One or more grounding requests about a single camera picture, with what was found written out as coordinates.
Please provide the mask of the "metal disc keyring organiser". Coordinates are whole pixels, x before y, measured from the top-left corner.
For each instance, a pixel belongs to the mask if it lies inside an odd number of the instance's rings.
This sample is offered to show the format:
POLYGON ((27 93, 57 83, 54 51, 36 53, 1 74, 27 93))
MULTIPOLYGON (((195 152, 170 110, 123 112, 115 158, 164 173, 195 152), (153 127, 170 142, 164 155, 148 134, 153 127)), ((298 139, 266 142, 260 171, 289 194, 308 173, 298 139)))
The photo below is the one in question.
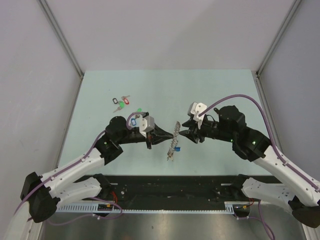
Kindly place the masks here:
POLYGON ((173 138, 171 140, 170 147, 167 152, 167 160, 173 161, 173 156, 176 151, 175 148, 178 146, 178 142, 179 142, 178 136, 179 136, 180 129, 181 129, 181 123, 177 121, 175 123, 174 130, 173 130, 173 138))

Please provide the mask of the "blue tag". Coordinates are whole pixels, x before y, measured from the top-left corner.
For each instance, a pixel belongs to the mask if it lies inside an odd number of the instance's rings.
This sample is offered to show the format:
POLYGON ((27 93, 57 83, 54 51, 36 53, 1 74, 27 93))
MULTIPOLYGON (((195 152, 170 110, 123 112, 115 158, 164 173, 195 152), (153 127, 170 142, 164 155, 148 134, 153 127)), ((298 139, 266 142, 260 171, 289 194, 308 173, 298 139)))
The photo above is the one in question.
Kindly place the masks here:
POLYGON ((181 151, 181 148, 180 148, 179 146, 176 146, 176 147, 174 148, 174 151, 175 151, 175 152, 180 152, 180 151, 181 151))

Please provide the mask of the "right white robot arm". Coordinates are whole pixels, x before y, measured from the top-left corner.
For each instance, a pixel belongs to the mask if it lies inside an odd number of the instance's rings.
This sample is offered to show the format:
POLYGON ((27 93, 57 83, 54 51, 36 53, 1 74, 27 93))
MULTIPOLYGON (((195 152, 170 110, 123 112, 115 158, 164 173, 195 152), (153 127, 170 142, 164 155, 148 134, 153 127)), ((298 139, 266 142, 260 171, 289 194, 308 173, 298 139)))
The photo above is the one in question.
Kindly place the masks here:
POLYGON ((242 201, 245 197, 266 201, 290 212, 300 223, 317 228, 320 225, 320 183, 301 171, 272 146, 271 140, 258 130, 247 126, 245 115, 235 106, 217 109, 218 121, 208 120, 207 106, 193 102, 188 110, 190 119, 180 135, 194 143, 206 138, 230 142, 232 150, 271 173, 283 186, 260 182, 239 174, 231 184, 230 194, 242 201))

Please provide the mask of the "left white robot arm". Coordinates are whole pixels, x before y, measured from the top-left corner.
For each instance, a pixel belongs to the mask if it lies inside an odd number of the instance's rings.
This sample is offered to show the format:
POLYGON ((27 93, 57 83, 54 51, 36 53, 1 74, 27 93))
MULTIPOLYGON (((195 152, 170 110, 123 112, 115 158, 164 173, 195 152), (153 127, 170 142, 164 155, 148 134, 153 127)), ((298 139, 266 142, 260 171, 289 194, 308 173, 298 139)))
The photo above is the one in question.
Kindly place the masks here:
POLYGON ((171 139, 173 134, 157 126, 154 118, 146 113, 137 127, 129 126, 122 116, 113 117, 86 153, 42 175, 32 172, 26 176, 20 199, 23 204, 29 204, 29 219, 41 223, 65 204, 95 197, 107 199, 111 188, 102 174, 86 181, 78 180, 91 170, 115 160, 123 153, 123 144, 146 143, 151 149, 153 145, 171 139))

